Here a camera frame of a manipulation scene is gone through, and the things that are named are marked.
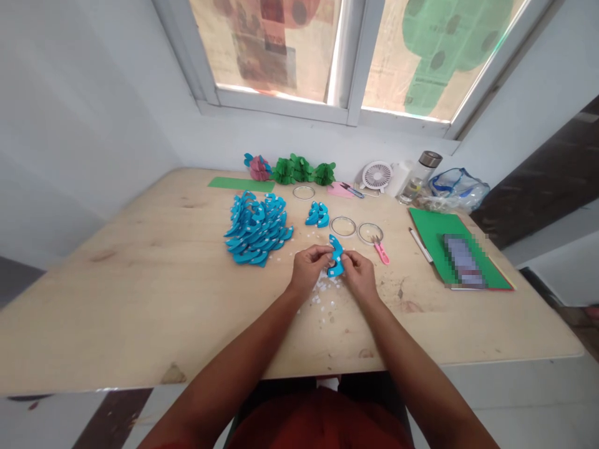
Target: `hand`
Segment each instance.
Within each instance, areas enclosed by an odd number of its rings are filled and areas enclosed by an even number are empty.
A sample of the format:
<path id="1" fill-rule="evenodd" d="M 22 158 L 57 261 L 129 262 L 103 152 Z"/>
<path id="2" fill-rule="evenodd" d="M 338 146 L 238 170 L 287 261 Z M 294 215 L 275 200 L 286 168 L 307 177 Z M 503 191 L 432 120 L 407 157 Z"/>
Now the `hand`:
<path id="1" fill-rule="evenodd" d="M 341 263 L 345 269 L 345 280 L 358 301 L 378 298 L 374 264 L 357 251 L 344 251 Z"/>
<path id="2" fill-rule="evenodd" d="M 288 288 L 298 293 L 303 298 L 302 301 L 306 300 L 316 285 L 323 268 L 331 263 L 332 252 L 332 246 L 312 245 L 295 254 L 293 274 Z"/>

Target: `glass bottle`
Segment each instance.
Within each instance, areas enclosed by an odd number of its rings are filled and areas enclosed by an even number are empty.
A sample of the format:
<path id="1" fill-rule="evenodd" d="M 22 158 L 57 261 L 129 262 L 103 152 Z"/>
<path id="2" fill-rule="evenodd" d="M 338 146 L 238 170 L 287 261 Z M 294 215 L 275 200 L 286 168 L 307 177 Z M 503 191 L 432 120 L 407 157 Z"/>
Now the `glass bottle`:
<path id="1" fill-rule="evenodd" d="M 396 196 L 400 203 L 409 204 L 414 201 L 420 189 L 426 185 L 432 172 L 439 166 L 443 156 L 435 152 L 425 151 L 407 176 L 406 181 Z"/>

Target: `green folder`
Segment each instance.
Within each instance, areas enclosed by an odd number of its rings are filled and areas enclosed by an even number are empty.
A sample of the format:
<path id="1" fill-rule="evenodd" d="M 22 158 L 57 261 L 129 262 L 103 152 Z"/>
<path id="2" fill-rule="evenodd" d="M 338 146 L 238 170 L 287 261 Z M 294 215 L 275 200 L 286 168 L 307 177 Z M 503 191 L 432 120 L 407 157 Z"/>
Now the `green folder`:
<path id="1" fill-rule="evenodd" d="M 275 183 L 272 181 L 255 181 L 255 180 L 242 180 L 238 178 L 224 178 L 217 176 L 208 187 L 217 188 L 230 188 L 235 190 L 250 190 L 270 193 L 275 188 Z"/>
<path id="2" fill-rule="evenodd" d="M 410 214 L 424 246 L 432 257 L 439 276 L 446 284 L 457 287 L 459 286 L 459 280 L 443 243 L 443 234 L 458 234 L 468 242 L 472 255 L 487 281 L 487 287 L 499 290 L 513 289 L 457 215 L 440 214 L 414 208 L 410 209 Z"/>

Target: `phone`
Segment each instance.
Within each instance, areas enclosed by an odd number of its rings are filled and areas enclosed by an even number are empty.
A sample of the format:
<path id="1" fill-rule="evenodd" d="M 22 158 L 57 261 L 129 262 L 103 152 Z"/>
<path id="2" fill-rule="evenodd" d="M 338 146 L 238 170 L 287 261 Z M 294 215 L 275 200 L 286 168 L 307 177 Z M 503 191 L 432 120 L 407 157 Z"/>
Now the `phone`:
<path id="1" fill-rule="evenodd" d="M 443 242 L 457 273 L 460 285 L 474 289 L 487 288 L 487 283 L 472 255 L 468 241 L 458 234 L 444 234 Z"/>

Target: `pink scissors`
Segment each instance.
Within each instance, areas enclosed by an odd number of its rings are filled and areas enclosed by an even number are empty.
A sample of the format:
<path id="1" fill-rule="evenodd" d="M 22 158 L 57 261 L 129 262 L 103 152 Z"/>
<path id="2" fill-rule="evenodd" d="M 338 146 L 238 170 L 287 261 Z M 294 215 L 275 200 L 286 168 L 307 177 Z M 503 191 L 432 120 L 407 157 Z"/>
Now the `pink scissors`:
<path id="1" fill-rule="evenodd" d="M 385 265 L 389 265 L 389 256 L 387 255 L 385 249 L 382 246 L 381 239 L 379 239 L 378 236 L 372 237 L 372 242 L 374 247 L 376 248 L 376 252 L 379 253 L 379 256 L 381 257 L 381 261 Z"/>

